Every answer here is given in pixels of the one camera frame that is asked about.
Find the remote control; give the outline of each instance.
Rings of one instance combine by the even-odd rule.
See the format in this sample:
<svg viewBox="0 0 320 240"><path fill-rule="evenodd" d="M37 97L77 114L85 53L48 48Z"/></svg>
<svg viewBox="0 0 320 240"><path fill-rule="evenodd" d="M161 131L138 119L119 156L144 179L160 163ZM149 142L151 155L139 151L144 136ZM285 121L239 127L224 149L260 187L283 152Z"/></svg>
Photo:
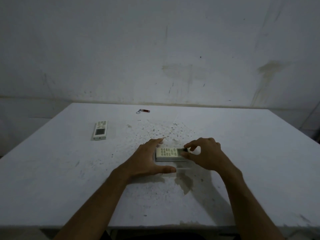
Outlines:
<svg viewBox="0 0 320 240"><path fill-rule="evenodd" d="M158 162L184 162L187 161L181 156L182 152L190 152L187 148L163 148L159 147L155 150L155 160Z"/></svg>
<svg viewBox="0 0 320 240"><path fill-rule="evenodd" d="M95 141L105 140L107 135L108 121L98 121L94 127L93 139Z"/></svg>

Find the wall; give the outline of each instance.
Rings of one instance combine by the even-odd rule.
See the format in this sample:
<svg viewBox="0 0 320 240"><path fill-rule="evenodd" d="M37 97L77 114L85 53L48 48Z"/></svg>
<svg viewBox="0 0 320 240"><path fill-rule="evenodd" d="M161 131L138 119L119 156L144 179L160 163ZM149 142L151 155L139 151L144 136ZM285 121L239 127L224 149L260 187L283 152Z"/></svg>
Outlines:
<svg viewBox="0 0 320 240"><path fill-rule="evenodd" d="M1 0L2 103L268 108L314 133L319 8L320 0Z"/></svg>

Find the white table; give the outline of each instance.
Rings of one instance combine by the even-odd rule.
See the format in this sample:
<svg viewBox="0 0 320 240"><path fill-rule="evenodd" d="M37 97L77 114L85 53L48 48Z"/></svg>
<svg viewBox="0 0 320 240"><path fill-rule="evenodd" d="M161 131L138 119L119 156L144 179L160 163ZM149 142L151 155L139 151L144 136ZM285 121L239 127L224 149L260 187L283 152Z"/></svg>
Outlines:
<svg viewBox="0 0 320 240"><path fill-rule="evenodd" d="M107 139L91 141L99 120ZM177 147L214 137L277 226L320 225L320 146L268 110L74 103L0 160L0 226L64 225L140 144L163 136ZM109 226L233 225L221 178L195 165L128 185Z"/></svg>

